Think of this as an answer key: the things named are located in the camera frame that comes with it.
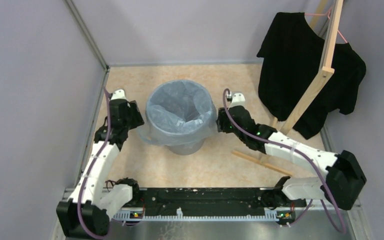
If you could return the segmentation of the pink clothes hanger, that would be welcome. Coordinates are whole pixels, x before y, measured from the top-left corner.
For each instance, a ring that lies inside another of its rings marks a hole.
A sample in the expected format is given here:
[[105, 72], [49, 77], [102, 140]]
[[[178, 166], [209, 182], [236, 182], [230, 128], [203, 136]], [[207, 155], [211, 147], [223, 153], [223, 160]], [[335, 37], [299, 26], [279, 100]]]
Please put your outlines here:
[[[315, 26], [319, 20], [319, 17], [327, 17], [327, 19], [330, 20], [332, 8], [333, 7], [331, 6], [325, 13], [304, 13], [305, 16], [311, 16], [312, 17], [309, 26], [314, 30]], [[342, 40], [345, 43], [348, 43], [348, 41], [346, 40], [346, 38], [340, 32], [339, 29], [337, 30], [337, 33], [339, 34], [339, 36], [342, 38]]]

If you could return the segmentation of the black t-shirt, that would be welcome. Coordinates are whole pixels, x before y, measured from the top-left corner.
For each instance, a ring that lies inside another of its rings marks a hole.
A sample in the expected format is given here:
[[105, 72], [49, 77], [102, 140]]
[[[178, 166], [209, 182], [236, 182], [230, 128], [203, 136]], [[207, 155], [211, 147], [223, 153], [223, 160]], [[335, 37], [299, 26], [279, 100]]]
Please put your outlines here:
[[[315, 78], [323, 48], [324, 40], [308, 25], [304, 13], [275, 15], [257, 53], [263, 58], [258, 96], [279, 121], [290, 116]], [[365, 62], [349, 43], [338, 43], [332, 68], [333, 76], [293, 127], [305, 139], [320, 132], [330, 112], [348, 115], [355, 109]]]

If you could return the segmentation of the wooden clothes stand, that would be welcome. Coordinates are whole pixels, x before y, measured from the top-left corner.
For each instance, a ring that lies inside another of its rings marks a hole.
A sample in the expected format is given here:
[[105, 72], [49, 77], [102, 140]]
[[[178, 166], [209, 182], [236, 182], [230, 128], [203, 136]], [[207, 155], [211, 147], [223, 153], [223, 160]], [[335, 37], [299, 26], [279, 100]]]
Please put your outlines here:
[[293, 129], [293, 126], [335, 73], [335, 70], [332, 68], [332, 62], [343, 3], [343, 0], [335, 0], [332, 7], [325, 14], [328, 18], [328, 27], [318, 72], [281, 127], [280, 132], [284, 135], [287, 135]]

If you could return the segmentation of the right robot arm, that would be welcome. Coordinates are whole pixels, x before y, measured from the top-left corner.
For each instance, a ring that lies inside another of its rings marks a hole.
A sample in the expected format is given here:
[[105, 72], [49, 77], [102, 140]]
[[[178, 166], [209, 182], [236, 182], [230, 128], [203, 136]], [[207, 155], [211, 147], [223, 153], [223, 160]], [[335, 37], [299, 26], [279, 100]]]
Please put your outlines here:
[[307, 146], [271, 126], [256, 123], [242, 105], [220, 107], [216, 124], [219, 132], [233, 133], [249, 149], [290, 161], [315, 174], [279, 180], [280, 188], [273, 192], [273, 200], [279, 206], [287, 206], [292, 200], [313, 199], [326, 200], [348, 211], [367, 182], [352, 152], [335, 153]]

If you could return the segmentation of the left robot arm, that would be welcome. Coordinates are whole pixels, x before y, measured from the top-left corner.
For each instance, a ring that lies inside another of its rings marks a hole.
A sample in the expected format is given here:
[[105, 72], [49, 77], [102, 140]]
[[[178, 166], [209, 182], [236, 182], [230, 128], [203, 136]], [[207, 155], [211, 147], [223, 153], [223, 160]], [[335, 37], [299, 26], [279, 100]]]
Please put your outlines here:
[[117, 183], [105, 196], [103, 186], [115, 158], [120, 154], [128, 132], [144, 124], [136, 101], [123, 98], [107, 103], [109, 111], [103, 125], [94, 134], [92, 152], [74, 191], [60, 201], [56, 214], [66, 237], [103, 240], [110, 221], [123, 205], [140, 202], [136, 181]]

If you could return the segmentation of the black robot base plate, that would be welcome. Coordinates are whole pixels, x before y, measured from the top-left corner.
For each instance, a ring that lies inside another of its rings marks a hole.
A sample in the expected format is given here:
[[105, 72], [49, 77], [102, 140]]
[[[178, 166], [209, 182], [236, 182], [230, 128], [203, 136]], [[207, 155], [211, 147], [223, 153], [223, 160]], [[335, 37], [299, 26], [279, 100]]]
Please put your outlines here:
[[290, 200], [278, 188], [140, 188], [122, 210], [145, 211], [146, 217], [174, 216], [180, 209], [186, 217], [263, 216], [277, 208], [306, 207], [304, 199]]

